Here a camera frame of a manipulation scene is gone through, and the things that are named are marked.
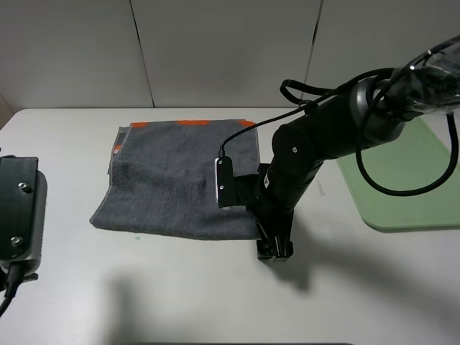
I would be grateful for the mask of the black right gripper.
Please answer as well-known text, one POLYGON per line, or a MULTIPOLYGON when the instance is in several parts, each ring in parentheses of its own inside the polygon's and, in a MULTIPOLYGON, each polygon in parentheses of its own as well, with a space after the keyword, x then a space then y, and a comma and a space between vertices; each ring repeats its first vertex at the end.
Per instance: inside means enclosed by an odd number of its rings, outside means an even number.
POLYGON ((269 166, 268 163, 260 163, 257 168, 258 177, 254 186, 256 201, 251 207, 260 236, 256 241, 257 259, 261 262, 286 262, 294 252, 290 240, 293 212, 288 213, 265 187, 264 181, 269 166))

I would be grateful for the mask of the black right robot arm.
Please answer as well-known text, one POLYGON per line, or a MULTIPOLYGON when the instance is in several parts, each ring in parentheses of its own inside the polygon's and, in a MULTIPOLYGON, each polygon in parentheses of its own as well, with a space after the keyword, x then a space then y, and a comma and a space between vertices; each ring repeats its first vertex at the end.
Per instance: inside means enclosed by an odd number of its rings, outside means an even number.
POLYGON ((402 68, 372 71, 341 86, 319 106, 284 124, 272 138, 273 158, 258 168, 256 203, 251 207, 259 231, 257 257, 285 261, 293 255, 290 239, 295 206, 322 164, 347 155, 362 160, 364 150, 395 141, 405 124, 428 111, 446 115, 451 156, 434 182, 388 196, 418 196, 444 184, 459 157, 453 110, 459 105, 459 38, 426 50, 402 68))

